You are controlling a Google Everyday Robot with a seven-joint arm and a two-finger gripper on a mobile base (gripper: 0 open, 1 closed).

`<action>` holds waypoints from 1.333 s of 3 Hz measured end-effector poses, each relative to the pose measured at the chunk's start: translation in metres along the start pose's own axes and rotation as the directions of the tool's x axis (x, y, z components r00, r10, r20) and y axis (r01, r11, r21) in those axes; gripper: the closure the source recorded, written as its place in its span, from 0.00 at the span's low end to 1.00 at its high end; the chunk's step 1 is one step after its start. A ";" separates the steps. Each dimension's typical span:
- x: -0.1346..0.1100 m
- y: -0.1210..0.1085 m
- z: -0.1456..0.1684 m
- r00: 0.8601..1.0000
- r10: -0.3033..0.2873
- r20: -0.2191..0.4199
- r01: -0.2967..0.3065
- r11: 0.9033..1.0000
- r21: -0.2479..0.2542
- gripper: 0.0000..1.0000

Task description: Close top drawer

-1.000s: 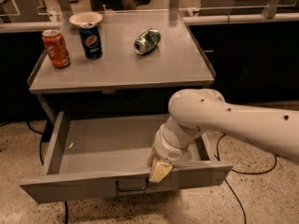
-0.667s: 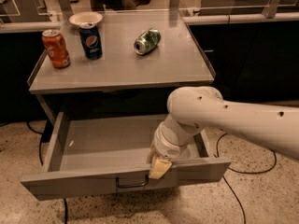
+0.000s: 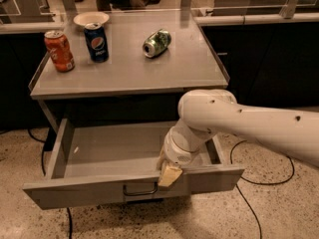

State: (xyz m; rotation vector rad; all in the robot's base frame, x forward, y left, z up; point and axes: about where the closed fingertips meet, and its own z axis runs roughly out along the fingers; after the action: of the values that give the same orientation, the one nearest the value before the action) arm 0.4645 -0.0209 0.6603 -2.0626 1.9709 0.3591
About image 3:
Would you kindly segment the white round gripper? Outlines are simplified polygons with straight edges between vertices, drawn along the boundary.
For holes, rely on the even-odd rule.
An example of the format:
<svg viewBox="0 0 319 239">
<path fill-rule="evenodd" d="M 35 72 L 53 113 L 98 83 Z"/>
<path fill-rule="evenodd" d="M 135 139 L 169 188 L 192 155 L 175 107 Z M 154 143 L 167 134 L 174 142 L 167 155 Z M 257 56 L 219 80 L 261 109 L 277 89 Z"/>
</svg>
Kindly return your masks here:
<svg viewBox="0 0 319 239">
<path fill-rule="evenodd" d="M 158 185 L 160 187 L 173 185 L 182 175 L 179 166 L 191 164 L 198 154 L 199 143 L 192 132 L 171 128 L 164 138 L 157 161 L 157 170 L 160 170 Z"/>
</svg>

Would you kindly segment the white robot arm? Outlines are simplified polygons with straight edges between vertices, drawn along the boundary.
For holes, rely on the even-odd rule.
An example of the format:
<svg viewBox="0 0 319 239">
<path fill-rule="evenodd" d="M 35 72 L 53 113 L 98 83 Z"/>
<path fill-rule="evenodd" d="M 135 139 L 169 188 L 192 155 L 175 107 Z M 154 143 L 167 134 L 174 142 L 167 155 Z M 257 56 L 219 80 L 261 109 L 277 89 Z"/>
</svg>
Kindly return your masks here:
<svg viewBox="0 0 319 239">
<path fill-rule="evenodd" d="M 177 106 L 179 120 L 159 154 L 159 185 L 169 187 L 217 133 L 236 135 L 272 151 L 319 166 L 319 114 L 241 105 L 226 90 L 194 90 Z"/>
</svg>

